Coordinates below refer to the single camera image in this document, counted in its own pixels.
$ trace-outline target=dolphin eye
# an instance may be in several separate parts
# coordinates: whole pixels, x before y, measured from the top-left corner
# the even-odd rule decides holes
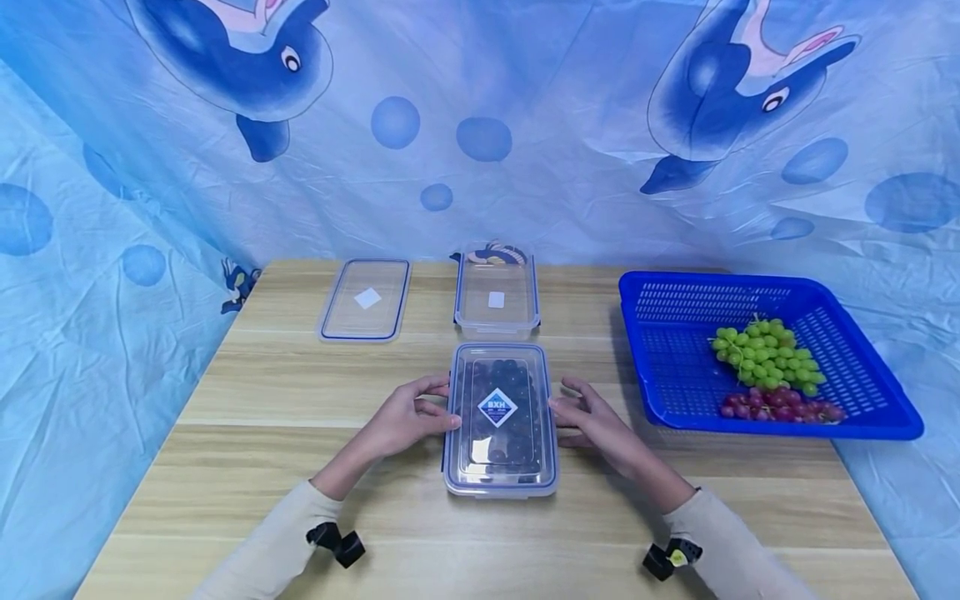
[[[280,58],[283,60],[283,66],[287,67],[287,70],[291,73],[300,70],[300,55],[290,46],[284,46],[283,50],[280,51]]]
[[[767,99],[763,101],[763,111],[764,112],[773,112],[777,108],[786,102],[787,97],[790,95],[790,88],[785,87],[784,89],[779,89],[774,93],[767,96]]]

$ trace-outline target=wooden table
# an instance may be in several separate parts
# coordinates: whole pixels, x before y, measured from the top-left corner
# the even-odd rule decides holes
[[[387,345],[318,342],[336,268],[289,261],[265,271],[79,598],[185,597],[398,383],[448,369],[453,262],[415,265],[402,332]],[[537,342],[554,390],[563,373],[591,381],[823,598],[916,597],[831,444],[659,430],[637,414],[623,271],[540,268]],[[693,578],[660,584],[638,571],[662,524],[596,459],[564,449],[555,496],[485,503],[447,493],[440,450],[431,441],[375,468],[342,517],[368,555],[344,570],[318,553],[284,598],[708,597]]]

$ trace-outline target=clear plastic container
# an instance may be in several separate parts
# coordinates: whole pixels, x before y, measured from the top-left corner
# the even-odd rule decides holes
[[[523,341],[540,325],[529,247],[475,242],[461,252],[453,321],[469,340]]]
[[[457,494],[525,499],[557,489],[557,431],[547,405],[550,377],[532,344],[463,344],[450,368],[444,479]]]
[[[317,322],[325,342],[390,342],[400,333],[410,262],[353,259],[340,268]]]

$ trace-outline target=blue circle pattern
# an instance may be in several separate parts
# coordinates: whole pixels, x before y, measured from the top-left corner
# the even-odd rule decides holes
[[[480,162],[503,160],[514,148],[507,124],[490,117],[470,117],[457,126],[457,144],[465,155]]]
[[[89,173],[97,183],[100,183],[100,186],[107,190],[107,192],[120,200],[130,199],[130,192],[126,186],[120,182],[120,179],[117,178],[113,167],[86,144],[84,144],[84,164],[86,165],[86,172]]]
[[[453,190],[442,183],[427,185],[420,192],[420,203],[430,212],[447,210],[453,204]]]
[[[29,256],[50,243],[54,216],[30,190],[0,183],[0,253]]]
[[[153,246],[130,246],[120,258],[127,279],[143,287],[157,285],[167,272],[167,260]]]
[[[391,150],[406,148],[420,133],[420,113],[406,98],[385,98],[373,109],[370,130],[381,145]]]
[[[770,231],[770,237],[775,240],[795,240],[813,233],[814,229],[813,223],[806,219],[787,217],[780,219],[780,222],[774,225],[773,230]]]
[[[867,216],[897,233],[926,233],[960,216],[960,186],[933,173],[905,173],[867,194]]]
[[[820,183],[840,170],[849,153],[847,142],[842,139],[821,139],[793,155],[783,167],[780,176],[793,185]]]

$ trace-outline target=white label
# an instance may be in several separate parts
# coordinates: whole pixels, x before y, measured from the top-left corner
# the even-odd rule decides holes
[[[356,300],[357,304],[360,304],[360,308],[363,308],[364,310],[367,310],[374,304],[383,300],[380,298],[380,295],[376,293],[376,290],[371,287],[367,288],[363,292],[360,292],[354,296],[353,299]]]
[[[500,388],[490,392],[490,395],[477,405],[477,408],[497,428],[516,412],[516,404],[501,392]]]
[[[490,297],[487,299],[487,306],[490,308],[503,308],[503,300],[503,292],[490,292]]]

